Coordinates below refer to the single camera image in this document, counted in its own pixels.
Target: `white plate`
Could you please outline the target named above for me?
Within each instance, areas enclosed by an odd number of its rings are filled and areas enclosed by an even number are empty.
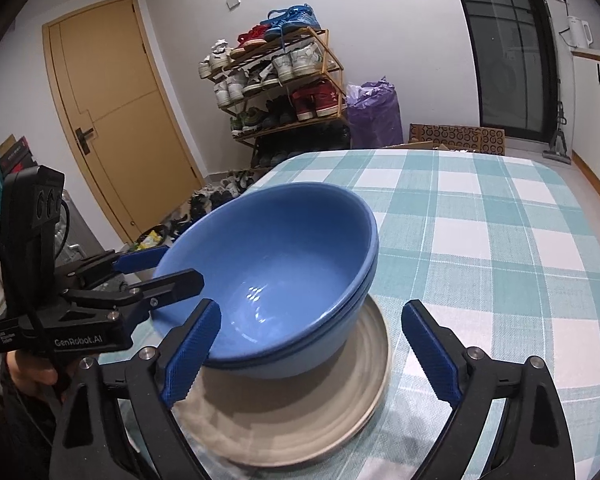
[[[207,449],[232,462],[289,466],[351,439],[384,396],[391,372],[386,323],[367,296],[345,345],[296,377],[259,380],[202,368],[177,419]]]

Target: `blue sneaker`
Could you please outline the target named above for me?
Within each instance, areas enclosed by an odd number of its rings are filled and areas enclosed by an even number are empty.
[[[280,16],[272,18],[271,15],[274,13],[279,13]],[[264,33],[266,41],[275,40],[283,34],[302,27],[311,27],[315,30],[321,29],[314,10],[309,4],[297,5],[283,10],[272,10],[267,18],[267,20],[260,22],[261,25],[271,25],[271,28]]]

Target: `light switch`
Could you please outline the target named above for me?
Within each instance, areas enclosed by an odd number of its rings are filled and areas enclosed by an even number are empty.
[[[229,10],[234,10],[238,5],[240,5],[240,0],[226,0],[226,6],[229,7]]]

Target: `blue gripper pad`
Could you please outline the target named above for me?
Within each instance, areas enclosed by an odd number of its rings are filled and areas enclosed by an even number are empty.
[[[410,302],[402,308],[402,333],[415,352],[436,397],[455,408],[462,399],[458,387],[458,369]]]
[[[187,397],[220,331],[220,320],[220,307],[211,301],[173,353],[164,369],[164,387],[160,394],[167,408],[171,409],[174,403]],[[171,331],[184,328],[186,324],[174,327]]]
[[[142,249],[122,254],[113,264],[113,268],[122,274],[131,274],[138,270],[153,269],[158,265],[164,253],[169,248],[166,245],[160,247],[152,247],[150,249]]]

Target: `screw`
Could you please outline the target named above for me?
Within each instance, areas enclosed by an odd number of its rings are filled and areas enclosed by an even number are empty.
[[[142,359],[142,361],[148,361],[155,355],[155,346],[145,346],[141,348],[138,352],[138,357]]]
[[[476,361],[479,361],[484,357],[484,350],[477,346],[469,346],[469,348],[466,349],[466,353],[471,359],[475,359]]]
[[[82,359],[82,361],[80,361],[80,368],[82,368],[83,370],[88,370],[94,365],[94,363],[95,359],[93,357],[85,357],[84,359]]]
[[[544,361],[542,361],[542,358],[539,358],[537,355],[531,356],[529,362],[531,363],[533,368],[540,369],[544,367]]]

